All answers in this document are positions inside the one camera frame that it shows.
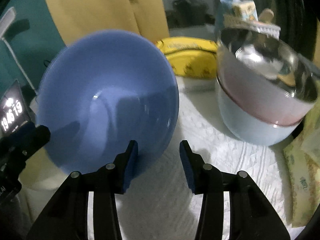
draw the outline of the digital display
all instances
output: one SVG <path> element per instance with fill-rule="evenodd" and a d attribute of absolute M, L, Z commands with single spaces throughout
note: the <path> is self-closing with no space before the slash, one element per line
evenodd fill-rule
<path fill-rule="evenodd" d="M 9 134 L 29 121 L 31 119 L 24 103 L 19 83 L 16 80 L 1 98 L 0 128 L 2 133 Z"/>

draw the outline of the yellow packaging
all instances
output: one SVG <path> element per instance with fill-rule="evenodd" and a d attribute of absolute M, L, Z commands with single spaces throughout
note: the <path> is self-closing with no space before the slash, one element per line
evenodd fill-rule
<path fill-rule="evenodd" d="M 167 57 L 176 75 L 207 79 L 216 77 L 215 42 L 198 38 L 171 37 L 158 41 L 156 46 Z"/>

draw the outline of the yellow bag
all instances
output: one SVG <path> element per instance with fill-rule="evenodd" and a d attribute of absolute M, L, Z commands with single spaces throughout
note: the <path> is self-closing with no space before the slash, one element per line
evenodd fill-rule
<path fill-rule="evenodd" d="M 158 41 L 156 46 L 167 57 L 176 75 L 208 79 L 216 77 L 215 42 L 198 38 L 171 37 Z"/>

